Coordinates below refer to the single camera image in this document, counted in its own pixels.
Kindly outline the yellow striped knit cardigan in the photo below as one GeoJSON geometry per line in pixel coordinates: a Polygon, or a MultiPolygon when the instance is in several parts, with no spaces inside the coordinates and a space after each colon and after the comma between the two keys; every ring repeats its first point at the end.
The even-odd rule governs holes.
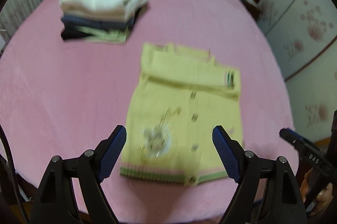
{"type": "Polygon", "coordinates": [[[225,178],[212,132],[220,125],[242,142],[240,95],[239,70],[208,51],[145,43],[120,174],[188,186],[225,178]]]}

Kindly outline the light green folded garment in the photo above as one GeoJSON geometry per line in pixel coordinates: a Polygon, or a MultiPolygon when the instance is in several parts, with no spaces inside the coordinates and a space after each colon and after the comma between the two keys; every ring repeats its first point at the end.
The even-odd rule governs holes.
{"type": "Polygon", "coordinates": [[[125,30],[101,30],[83,26],[75,27],[75,30],[78,30],[81,33],[88,34],[89,36],[85,39],[93,42],[102,42],[102,43],[126,43],[128,36],[130,34],[130,29],[126,28],[125,30]]]}

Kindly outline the black folded garment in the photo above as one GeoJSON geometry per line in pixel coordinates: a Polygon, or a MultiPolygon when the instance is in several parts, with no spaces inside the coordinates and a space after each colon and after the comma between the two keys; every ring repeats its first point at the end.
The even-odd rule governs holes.
{"type": "Polygon", "coordinates": [[[71,40],[71,39],[83,39],[90,37],[91,34],[88,33],[83,33],[78,30],[74,29],[66,29],[64,28],[63,31],[60,34],[61,38],[66,41],[66,40],[71,40]]]}

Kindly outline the floral sliding wardrobe door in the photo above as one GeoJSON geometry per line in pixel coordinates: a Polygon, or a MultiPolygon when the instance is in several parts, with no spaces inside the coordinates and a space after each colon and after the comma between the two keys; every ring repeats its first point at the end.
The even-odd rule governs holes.
{"type": "Polygon", "coordinates": [[[260,0],[258,26],[277,59],[296,131],[330,135],[336,110],[336,7],[331,0],[260,0]]]}

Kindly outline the dark wooden nightstand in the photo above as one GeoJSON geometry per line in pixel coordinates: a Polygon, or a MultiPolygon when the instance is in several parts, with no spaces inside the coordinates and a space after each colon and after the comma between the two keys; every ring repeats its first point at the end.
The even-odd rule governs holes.
{"type": "Polygon", "coordinates": [[[252,18],[257,21],[259,16],[261,15],[261,9],[257,5],[254,0],[240,0],[242,4],[245,6],[249,14],[251,14],[252,18]]]}

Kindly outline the blue grey folded garment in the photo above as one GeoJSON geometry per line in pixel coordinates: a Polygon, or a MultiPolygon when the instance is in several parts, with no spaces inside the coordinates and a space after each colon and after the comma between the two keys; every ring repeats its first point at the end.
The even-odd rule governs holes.
{"type": "Polygon", "coordinates": [[[60,20],[63,22],[64,25],[67,26],[81,26],[81,27],[88,27],[94,29],[101,29],[101,30],[125,30],[125,29],[132,29],[136,23],[137,18],[139,15],[146,10],[146,6],[139,8],[136,12],[134,17],[129,19],[127,22],[106,22],[106,21],[97,21],[97,20],[89,20],[85,18],[75,17],[75,16],[63,16],[60,20]]]}

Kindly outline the pale pleated curtain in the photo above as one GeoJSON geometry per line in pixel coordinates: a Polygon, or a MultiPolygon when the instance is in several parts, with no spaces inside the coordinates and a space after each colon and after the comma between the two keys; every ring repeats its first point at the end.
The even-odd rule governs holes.
{"type": "Polygon", "coordinates": [[[42,0],[7,0],[1,10],[2,37],[6,43],[42,0]]]}

